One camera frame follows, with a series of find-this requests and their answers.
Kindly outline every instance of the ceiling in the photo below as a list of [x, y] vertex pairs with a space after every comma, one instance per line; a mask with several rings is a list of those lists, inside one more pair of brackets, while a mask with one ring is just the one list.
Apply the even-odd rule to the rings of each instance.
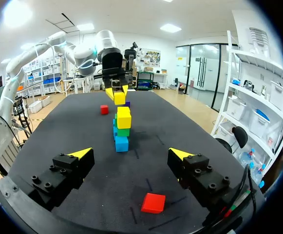
[[[23, 44], [37, 43], [58, 32], [52, 25], [66, 20], [75, 25], [93, 23], [97, 33], [108, 29], [114, 33], [136, 33], [172, 41], [225, 36], [230, 30], [236, 35], [232, 9], [249, 9], [245, 0], [26, 0], [33, 17], [20, 28], [0, 26], [0, 62], [20, 54]], [[159, 28], [171, 23], [182, 28], [171, 34]], [[65, 22], [58, 26], [68, 27]], [[77, 30], [75, 27], [66, 30]], [[74, 36], [79, 32], [68, 33]]]

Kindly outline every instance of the white shelving unit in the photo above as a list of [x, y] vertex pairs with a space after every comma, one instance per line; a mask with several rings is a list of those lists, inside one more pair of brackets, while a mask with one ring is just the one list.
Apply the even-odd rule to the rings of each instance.
[[[274, 163], [275, 159], [278, 157], [279, 153], [282, 150], [283, 147], [283, 112], [279, 110], [276, 106], [274, 106], [271, 102], [266, 100], [263, 96], [260, 96], [244, 87], [235, 85], [231, 83], [232, 76], [231, 76], [231, 69], [232, 69], [232, 56], [236, 55], [240, 59], [240, 63], [244, 62], [247, 64], [251, 64], [256, 67], [260, 67], [261, 69], [264, 69], [270, 73], [273, 73], [283, 79], [283, 67], [279, 65], [278, 63], [272, 61], [269, 58], [263, 57], [261, 55], [253, 54], [251, 52], [246, 51], [240, 51], [232, 49], [232, 36], [230, 31], [227, 32], [228, 35], [228, 47], [229, 47], [229, 62], [228, 62], [228, 73], [227, 73], [227, 81], [226, 81], [226, 89], [224, 93], [223, 102], [216, 120], [216, 123], [214, 125], [214, 128], [211, 132], [211, 135], [213, 137], [216, 136], [216, 131], [218, 130], [219, 124], [221, 124], [224, 121], [230, 121], [236, 126], [242, 127], [249, 138], [251, 138], [258, 147], [261, 148], [262, 151], [264, 151], [264, 155], [267, 155], [267, 159], [263, 163], [266, 164], [265, 170], [263, 170], [263, 175], [267, 173], [267, 171], [271, 168], [272, 164]], [[228, 115], [226, 112], [226, 104], [228, 101], [228, 93], [229, 91], [234, 91], [236, 95], [238, 93], [242, 93], [249, 98], [247, 98], [247, 101], [251, 100], [253, 98], [256, 103], [259, 104], [259, 106], [267, 108], [268, 110], [271, 110], [271, 113], [274, 113], [275, 116], [277, 116], [278, 122], [280, 123], [280, 133], [278, 136], [278, 139], [276, 141], [276, 146], [274, 147], [276, 150], [272, 150], [265, 138], [260, 138], [250, 132], [248, 128], [248, 121], [246, 119], [236, 120], [234, 117]]]

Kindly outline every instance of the purple block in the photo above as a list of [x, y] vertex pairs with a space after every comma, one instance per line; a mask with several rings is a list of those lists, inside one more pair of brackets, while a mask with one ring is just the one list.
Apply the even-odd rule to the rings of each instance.
[[131, 107], [131, 102], [130, 101], [125, 102], [124, 106]]

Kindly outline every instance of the black mat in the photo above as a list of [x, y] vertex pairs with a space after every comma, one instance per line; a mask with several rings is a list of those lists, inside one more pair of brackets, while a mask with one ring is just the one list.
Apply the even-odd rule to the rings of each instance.
[[[116, 153], [112, 119], [116, 106], [105, 93], [70, 95], [37, 127], [10, 170], [31, 183], [52, 158], [93, 147], [95, 166], [79, 190], [73, 190], [53, 213], [84, 226], [123, 232], [189, 233], [201, 227], [207, 209], [188, 190], [182, 190], [167, 166], [168, 148], [202, 153], [210, 165], [241, 180], [238, 161], [200, 126], [151, 92], [130, 92], [132, 129], [130, 149]], [[110, 113], [100, 115], [100, 105]], [[161, 214], [140, 212], [146, 193], [166, 195]], [[258, 206], [263, 202], [256, 194]], [[251, 216], [252, 206], [244, 212]]]

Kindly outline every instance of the black bolt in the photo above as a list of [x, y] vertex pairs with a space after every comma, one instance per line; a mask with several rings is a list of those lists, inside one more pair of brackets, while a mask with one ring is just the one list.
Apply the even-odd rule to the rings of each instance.
[[211, 171], [213, 170], [213, 167], [210, 166], [210, 165], [208, 165], [206, 168], [207, 168], [207, 170], [208, 170], [209, 172], [211, 172]]
[[39, 183], [40, 183], [40, 180], [39, 180], [39, 178], [38, 178], [37, 175], [32, 176], [31, 179], [32, 179], [33, 182], [36, 183], [36, 184], [39, 184]]
[[225, 177], [223, 178], [223, 183], [224, 183], [224, 184], [229, 184], [229, 183], [230, 183], [230, 179], [229, 179], [228, 176], [225, 176]]
[[60, 174], [62, 174], [62, 175], [67, 174], [67, 170], [65, 170], [65, 169], [61, 169], [61, 170], [60, 170]]
[[202, 171], [201, 171], [200, 169], [195, 169], [195, 170], [194, 170], [194, 173], [196, 173], [197, 175], [201, 174], [201, 172], [202, 172]]
[[52, 186], [52, 184], [51, 184], [50, 182], [46, 182], [46, 183], [44, 184], [44, 187], [45, 187], [46, 190], [49, 191], [49, 190], [52, 189], [53, 186]]
[[56, 170], [56, 167], [54, 165], [50, 165], [49, 166], [49, 170], [51, 170], [52, 172]]
[[217, 186], [216, 186], [215, 183], [211, 183], [211, 184], [208, 185], [208, 189], [211, 190], [211, 191], [216, 190], [216, 188], [217, 188]]

